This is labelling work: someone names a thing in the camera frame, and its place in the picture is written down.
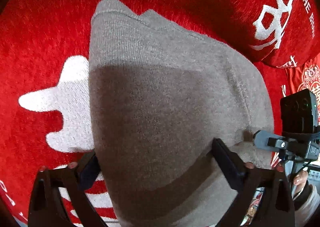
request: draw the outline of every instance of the black sleeve cuff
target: black sleeve cuff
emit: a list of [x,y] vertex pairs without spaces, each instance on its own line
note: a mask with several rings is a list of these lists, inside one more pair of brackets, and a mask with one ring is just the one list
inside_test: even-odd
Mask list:
[[296,198],[296,200],[293,201],[295,211],[300,209],[300,207],[308,200],[311,192],[312,192],[312,187],[309,185],[309,182],[307,180],[302,193]]

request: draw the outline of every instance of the folded gray sweater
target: folded gray sweater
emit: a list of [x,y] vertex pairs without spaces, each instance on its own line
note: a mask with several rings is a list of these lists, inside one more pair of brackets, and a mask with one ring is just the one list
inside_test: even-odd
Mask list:
[[210,154],[221,138],[268,167],[252,134],[273,131],[267,89],[240,53],[149,10],[103,0],[92,17],[95,150],[121,226],[216,224],[236,192]]

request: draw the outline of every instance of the white sleeve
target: white sleeve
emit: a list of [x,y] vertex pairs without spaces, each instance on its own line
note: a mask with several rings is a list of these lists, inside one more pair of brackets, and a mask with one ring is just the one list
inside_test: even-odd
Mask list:
[[315,210],[320,204],[320,196],[317,192],[317,188],[311,185],[312,192],[308,197],[308,200],[295,211],[296,227],[303,227],[311,218]]

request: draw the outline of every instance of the gray garment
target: gray garment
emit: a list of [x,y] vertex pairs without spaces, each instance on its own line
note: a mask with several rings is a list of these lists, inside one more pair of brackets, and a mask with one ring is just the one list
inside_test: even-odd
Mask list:
[[89,71],[95,150],[121,226],[216,224],[236,192],[210,155],[214,137],[270,164],[270,153],[245,142],[273,131],[267,89],[226,44],[103,0]]

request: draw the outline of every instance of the white printed character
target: white printed character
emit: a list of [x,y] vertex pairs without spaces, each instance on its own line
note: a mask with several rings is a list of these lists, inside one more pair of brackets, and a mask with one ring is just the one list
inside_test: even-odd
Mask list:
[[[274,46],[274,49],[278,49],[280,47],[281,43],[281,38],[284,35],[284,29],[285,26],[288,23],[290,13],[292,10],[292,2],[293,0],[289,0],[288,4],[286,5],[283,0],[276,0],[278,4],[278,8],[274,8],[268,5],[263,5],[262,12],[258,19],[253,23],[253,26],[256,27],[256,33],[255,33],[255,38],[258,40],[266,40],[270,35],[275,32],[275,36],[272,40],[265,44],[257,45],[257,46],[251,46],[255,50],[261,50],[267,46],[270,46],[273,43],[276,43]],[[281,17],[282,14],[287,12],[288,17],[287,20],[285,21],[284,25],[281,26]],[[262,20],[265,16],[266,13],[269,13],[273,16],[273,20],[268,28],[265,28],[262,24]]]
[[19,98],[23,108],[35,112],[58,110],[63,128],[49,132],[48,145],[60,152],[84,152],[94,148],[89,107],[89,62],[83,56],[69,57],[55,87],[30,92]]

